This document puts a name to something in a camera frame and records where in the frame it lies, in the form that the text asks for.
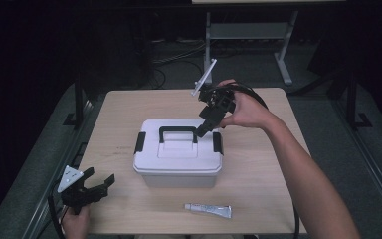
human arm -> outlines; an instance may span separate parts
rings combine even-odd
[[[252,97],[239,92],[235,92],[234,97],[234,113],[225,117],[219,126],[254,127],[266,133],[308,234],[312,238],[359,238],[340,195],[286,124]]]
[[[62,227],[67,239],[85,239],[89,231],[90,205],[82,207],[79,215],[74,213],[73,208],[68,208],[62,219]]]

white plastic box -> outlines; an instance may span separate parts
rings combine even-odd
[[[222,137],[193,134],[202,119],[148,119],[138,135],[134,169],[149,187],[213,187],[222,169]]]

tube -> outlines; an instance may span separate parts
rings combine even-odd
[[[225,218],[232,218],[231,206],[215,206],[215,205],[186,203],[185,209],[190,210],[190,211],[194,211],[194,212],[211,213],[211,214],[225,217]]]

box lid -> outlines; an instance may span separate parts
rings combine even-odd
[[[216,174],[222,168],[222,139],[215,129],[204,137],[193,133],[202,119],[148,119],[135,149],[138,173]]]

black handle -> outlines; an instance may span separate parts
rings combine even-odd
[[[159,129],[159,143],[164,143],[163,133],[166,131],[190,131],[192,132],[192,142],[197,143],[197,136],[195,135],[195,126],[162,126]]]

